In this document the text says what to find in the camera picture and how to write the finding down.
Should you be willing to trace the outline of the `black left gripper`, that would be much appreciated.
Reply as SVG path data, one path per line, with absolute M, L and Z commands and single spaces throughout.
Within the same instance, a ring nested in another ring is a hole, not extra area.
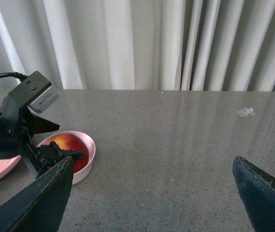
M 4 98 L 0 108 L 0 160 L 21 155 L 41 176 L 68 156 L 73 161 L 82 158 L 83 152 L 61 149 L 55 141 L 36 148 L 33 135 L 57 131 L 60 125 L 33 114 L 29 108 L 19 108 L 9 96 Z

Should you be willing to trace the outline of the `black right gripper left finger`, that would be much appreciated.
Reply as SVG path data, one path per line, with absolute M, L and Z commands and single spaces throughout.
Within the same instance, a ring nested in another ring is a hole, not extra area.
M 0 206 L 0 232 L 56 232 L 72 189 L 73 160 L 60 161 Z

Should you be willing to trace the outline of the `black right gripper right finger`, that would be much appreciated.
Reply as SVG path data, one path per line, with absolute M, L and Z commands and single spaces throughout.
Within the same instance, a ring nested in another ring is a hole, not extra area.
M 232 172 L 254 231 L 275 232 L 275 178 L 240 156 Z

